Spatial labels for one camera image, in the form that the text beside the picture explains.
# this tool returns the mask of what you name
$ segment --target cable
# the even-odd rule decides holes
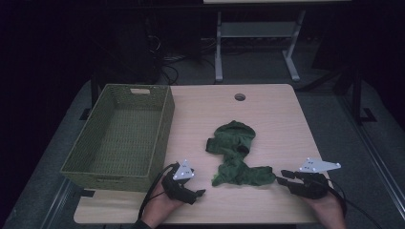
[[[202,61],[206,62],[207,64],[209,64],[209,66],[211,66],[214,70],[215,70],[215,66],[213,63],[211,63],[209,60],[205,59],[205,58],[201,58]]]
[[[167,74],[167,73],[164,71],[163,67],[169,68],[169,69],[173,70],[173,71],[176,73],[175,78],[174,78],[174,79],[171,79],[170,76],[169,76],[169,74]],[[166,81],[167,81],[167,84],[168,84],[168,85],[177,84],[177,80],[179,79],[179,71],[178,71],[177,69],[175,69],[174,67],[168,66],[168,65],[162,65],[160,72],[161,72],[161,74],[166,78]]]
[[[159,194],[157,194],[157,195],[155,195],[155,196],[149,198],[148,201],[150,201],[152,198],[157,198],[158,196],[160,196],[160,195],[162,195],[162,194],[164,194],[164,193],[166,193],[166,192],[163,191],[163,192],[161,192],[161,193],[159,193]]]
[[[320,182],[318,182],[318,181],[316,181],[316,180],[312,180],[312,179],[307,179],[307,180],[310,181],[310,182],[316,183],[316,184],[318,184],[318,185],[321,185],[321,186],[326,187],[324,184],[322,184],[322,183],[320,183]],[[337,182],[335,182],[335,181],[333,181],[333,180],[331,180],[331,179],[327,179],[327,180],[330,181],[330,182],[332,182],[334,185],[336,185],[336,186],[340,189],[340,191],[342,192],[342,196],[343,196],[343,197],[341,197],[341,196],[336,192],[336,190],[334,190],[334,189],[331,188],[330,186],[326,187],[326,188],[328,188],[329,191],[330,191],[331,193],[333,193],[339,200],[344,200],[344,201],[345,201],[345,207],[344,207],[344,208],[346,208],[346,203],[348,203],[350,206],[354,207],[354,208],[357,209],[360,213],[362,213],[367,219],[369,219],[369,220],[374,224],[374,226],[375,226],[376,228],[382,229],[382,227],[379,225],[379,223],[378,223],[372,216],[370,216],[366,211],[364,211],[363,209],[361,209],[360,207],[358,207],[357,205],[355,205],[353,202],[351,202],[350,200],[348,200],[348,199],[346,198],[345,192],[343,191],[343,189],[340,187],[340,185],[339,185]]]
[[[306,85],[306,86],[304,86],[302,88],[294,89],[294,91],[295,92],[308,92],[308,91],[310,91],[310,90],[324,84],[325,82],[335,78],[336,76],[339,76],[347,68],[348,68],[348,66],[342,66],[342,67],[338,68],[336,71],[327,73],[324,76],[316,79],[315,81],[309,83],[308,85]]]
[[[166,64],[173,64],[178,61],[184,60],[186,58],[187,58],[187,56],[185,56],[185,55],[178,55],[178,56],[171,56],[171,57],[166,56],[163,58],[163,60],[166,61]]]
[[[149,35],[148,37],[154,38],[155,40],[157,40],[158,45],[155,47],[155,51],[158,51],[160,49],[160,45],[161,45],[160,39],[155,35]]]
[[[351,202],[350,200],[346,199],[346,202],[348,204],[350,204],[352,207],[354,207],[355,209],[357,209],[360,213],[362,213],[364,216],[366,216],[373,224],[374,226],[376,226],[377,228],[382,229],[382,227],[378,224],[377,221],[375,221],[375,219],[372,218],[372,216],[370,216],[366,211],[364,211],[363,209],[361,209],[360,207],[358,207],[357,205],[355,205],[353,202]]]
[[[244,42],[241,42],[242,39],[229,39],[226,43],[222,42],[224,50],[222,51],[223,55],[241,55],[249,52],[247,50],[247,42],[246,39],[243,39]],[[226,46],[229,46],[231,48],[230,51],[226,50]]]
[[[211,43],[208,44],[207,46],[202,46],[202,51],[204,50],[210,50],[211,48],[214,48],[215,45],[217,45],[217,40],[215,38],[208,38],[206,40],[210,40]]]
[[[160,173],[158,173],[158,175],[156,176],[155,180],[153,181],[151,187],[149,188],[148,192],[146,193],[146,196],[143,199],[142,204],[140,205],[138,219],[142,218],[143,211],[146,207],[146,204],[150,200],[150,196],[152,195],[153,191],[155,190],[155,187],[158,184],[158,182],[160,181],[161,177],[163,177],[164,172],[166,172],[166,170],[168,170],[170,168],[174,168],[175,166],[176,166],[176,164],[170,164],[170,165],[166,166]]]
[[[217,39],[216,38],[212,38],[214,40],[214,42],[206,47],[202,47],[202,55],[206,55],[206,54],[213,54],[216,50],[217,50]],[[225,42],[227,42],[228,38],[222,38],[221,39],[221,45]]]

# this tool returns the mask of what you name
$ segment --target table leg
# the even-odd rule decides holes
[[[291,36],[291,43],[287,50],[283,51],[283,57],[286,60],[289,74],[293,81],[300,81],[300,76],[298,75],[297,69],[295,68],[294,62],[292,61],[292,52],[294,51],[295,44],[297,43],[298,35],[304,21],[305,11],[302,10],[298,16],[298,19],[295,23],[294,31]]]
[[[217,51],[215,53],[215,81],[223,81],[223,61],[221,59],[221,12],[218,12]]]

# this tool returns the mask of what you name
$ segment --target sleeve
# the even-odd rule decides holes
[[[138,219],[132,229],[152,229],[148,224],[143,222],[142,220]]]

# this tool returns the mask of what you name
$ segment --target basket handle hole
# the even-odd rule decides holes
[[[97,182],[123,183],[123,181],[121,181],[120,179],[121,179],[121,177],[118,177],[118,178],[98,178]]]
[[[132,94],[150,94],[149,89],[130,89]]]
[[[235,99],[238,101],[244,101],[246,96],[244,94],[235,94]]]

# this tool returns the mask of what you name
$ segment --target dark background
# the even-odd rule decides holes
[[[405,129],[404,8],[400,0],[383,2],[354,1],[334,10],[312,8],[301,36],[324,37],[314,68],[334,71],[352,66],[376,88]],[[142,13],[81,10],[105,3],[0,2],[1,223],[85,82],[96,76],[101,85],[154,83],[160,75],[160,60],[147,50],[148,30],[173,46],[185,44],[183,52],[194,58],[199,56],[195,46],[199,39],[215,32],[207,26],[215,23],[212,12],[204,20],[196,12],[160,13],[153,25],[145,27]],[[133,3],[116,1],[121,6]],[[324,20],[326,11],[333,17]],[[178,32],[171,32],[175,28],[185,29],[176,36]]]

